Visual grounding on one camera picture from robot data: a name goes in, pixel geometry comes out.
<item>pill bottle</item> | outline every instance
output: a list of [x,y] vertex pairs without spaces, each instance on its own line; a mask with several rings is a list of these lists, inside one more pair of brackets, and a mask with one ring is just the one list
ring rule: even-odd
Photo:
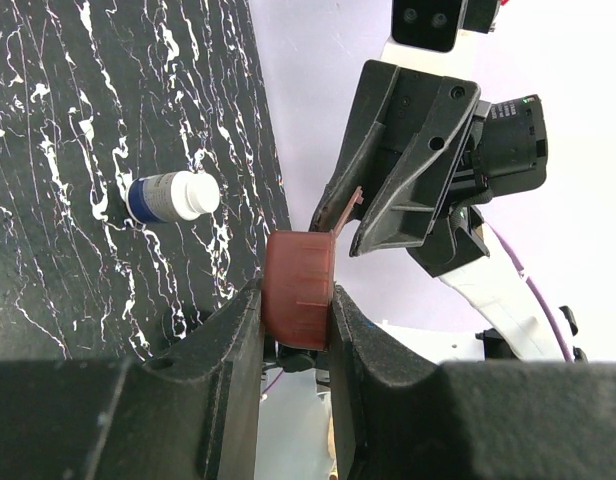
[[139,223],[191,221],[219,207],[219,185],[202,172],[172,172],[138,178],[126,196],[130,216]]

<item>black camera module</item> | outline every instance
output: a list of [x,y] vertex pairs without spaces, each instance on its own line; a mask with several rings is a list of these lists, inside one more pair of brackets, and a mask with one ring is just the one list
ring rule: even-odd
[[490,106],[476,118],[448,193],[451,204],[525,192],[546,181],[548,139],[537,95]]
[[488,33],[501,0],[393,0],[395,42],[447,53],[459,29]]

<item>table surface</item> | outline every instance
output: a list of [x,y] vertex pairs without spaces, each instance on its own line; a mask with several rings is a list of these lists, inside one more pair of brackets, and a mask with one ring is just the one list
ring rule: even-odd
[[[218,211],[132,222],[132,179],[178,170]],[[245,1],[0,0],[0,359],[147,358],[287,228]]]

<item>brown plastic cap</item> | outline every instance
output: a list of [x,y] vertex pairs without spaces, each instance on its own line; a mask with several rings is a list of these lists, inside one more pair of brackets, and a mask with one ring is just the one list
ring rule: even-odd
[[261,319],[279,343],[307,350],[328,348],[335,242],[362,201],[357,188],[332,232],[275,232],[268,238]]

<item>white bottle cap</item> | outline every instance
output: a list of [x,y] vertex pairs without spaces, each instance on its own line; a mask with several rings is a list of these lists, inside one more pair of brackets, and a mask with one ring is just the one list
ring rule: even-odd
[[186,182],[188,205],[199,214],[213,213],[219,207],[221,193],[217,180],[208,173],[191,175]]

